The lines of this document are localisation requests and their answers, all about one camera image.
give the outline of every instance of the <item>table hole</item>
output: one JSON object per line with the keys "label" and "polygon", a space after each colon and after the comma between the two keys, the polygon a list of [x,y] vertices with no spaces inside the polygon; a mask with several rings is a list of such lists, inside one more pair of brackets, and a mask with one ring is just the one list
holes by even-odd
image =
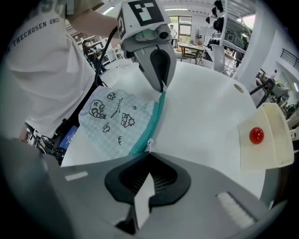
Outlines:
{"label": "table hole", "polygon": [[240,86],[238,86],[237,84],[234,84],[234,86],[239,92],[244,93],[244,91],[242,90],[242,88]]}

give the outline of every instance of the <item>blue label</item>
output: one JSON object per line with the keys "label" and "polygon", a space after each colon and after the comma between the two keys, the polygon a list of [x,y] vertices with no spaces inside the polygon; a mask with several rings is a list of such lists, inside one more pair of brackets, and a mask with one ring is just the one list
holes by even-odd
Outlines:
{"label": "blue label", "polygon": [[66,136],[64,137],[64,139],[61,141],[59,147],[61,148],[64,148],[64,149],[67,149],[68,146],[70,145],[71,143],[71,140],[73,139],[74,135],[75,135],[75,132],[77,131],[77,127],[76,126],[73,126],[69,132],[66,134]]}

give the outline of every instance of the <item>red ball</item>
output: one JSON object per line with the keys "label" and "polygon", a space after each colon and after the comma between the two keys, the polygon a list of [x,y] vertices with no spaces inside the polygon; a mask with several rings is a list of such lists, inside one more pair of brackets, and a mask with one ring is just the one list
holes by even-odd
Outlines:
{"label": "red ball", "polygon": [[253,144],[260,144],[261,142],[263,142],[263,138],[263,130],[259,127],[253,128],[249,133],[249,139]]}

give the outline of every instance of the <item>round white table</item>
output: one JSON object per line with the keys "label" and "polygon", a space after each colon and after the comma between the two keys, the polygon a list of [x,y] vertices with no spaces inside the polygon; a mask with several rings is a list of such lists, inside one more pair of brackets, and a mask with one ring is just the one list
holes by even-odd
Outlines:
{"label": "round white table", "polygon": [[[133,67],[113,88],[144,100],[158,101],[161,95],[152,89],[137,67]],[[214,168],[260,198],[265,170],[240,170],[238,124],[255,110],[248,91],[239,82],[208,68],[177,62],[153,137],[152,151]],[[97,156],[79,127],[62,166],[105,160]]]}

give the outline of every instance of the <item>ceiling light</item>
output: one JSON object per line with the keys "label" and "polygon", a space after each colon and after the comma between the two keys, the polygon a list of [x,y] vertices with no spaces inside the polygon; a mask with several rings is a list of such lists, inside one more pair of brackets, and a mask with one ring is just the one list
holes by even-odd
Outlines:
{"label": "ceiling light", "polygon": [[294,83],[294,86],[295,86],[295,88],[296,88],[296,91],[297,91],[297,92],[299,92],[299,90],[298,90],[298,87],[297,87],[297,84],[296,84],[296,83]]}
{"label": "ceiling light", "polygon": [[105,14],[109,13],[113,8],[114,8],[114,7],[110,7],[110,8],[108,8],[103,14],[105,15]]}
{"label": "ceiling light", "polygon": [[168,8],[165,11],[188,11],[187,8]]}

